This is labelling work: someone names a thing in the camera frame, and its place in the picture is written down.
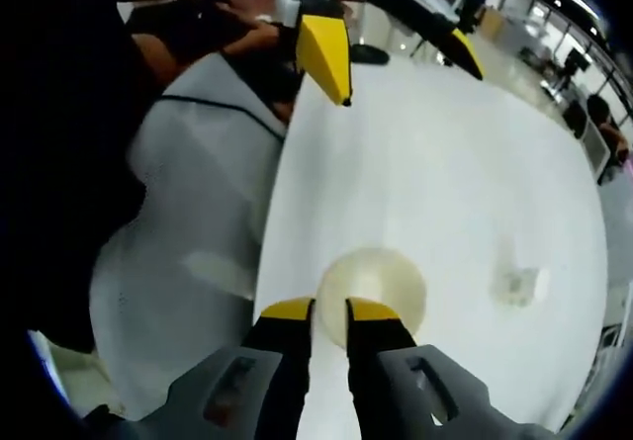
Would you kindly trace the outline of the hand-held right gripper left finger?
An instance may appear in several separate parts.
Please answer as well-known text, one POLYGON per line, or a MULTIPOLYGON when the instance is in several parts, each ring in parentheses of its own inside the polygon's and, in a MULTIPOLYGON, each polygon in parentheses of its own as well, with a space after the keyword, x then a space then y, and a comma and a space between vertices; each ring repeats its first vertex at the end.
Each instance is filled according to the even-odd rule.
POLYGON ((241 344, 225 347, 169 388, 169 439, 295 439, 310 386, 315 300, 266 308, 241 344))

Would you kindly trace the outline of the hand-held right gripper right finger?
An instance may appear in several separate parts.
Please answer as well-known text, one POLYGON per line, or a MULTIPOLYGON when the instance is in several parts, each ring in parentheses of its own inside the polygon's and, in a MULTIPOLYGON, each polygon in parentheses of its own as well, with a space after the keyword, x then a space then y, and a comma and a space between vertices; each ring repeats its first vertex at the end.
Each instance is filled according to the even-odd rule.
POLYGON ((348 387, 364 439, 551 439, 494 408, 488 387, 432 345, 416 345, 396 312, 349 298, 348 387))

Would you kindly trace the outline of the person's left hand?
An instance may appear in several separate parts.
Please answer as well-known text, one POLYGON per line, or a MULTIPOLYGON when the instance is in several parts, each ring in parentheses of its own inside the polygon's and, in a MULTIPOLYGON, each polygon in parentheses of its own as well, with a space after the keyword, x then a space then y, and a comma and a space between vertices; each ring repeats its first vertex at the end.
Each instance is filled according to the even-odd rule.
POLYGON ((230 3, 233 8, 251 16, 277 14, 275 0, 230 0, 230 3))

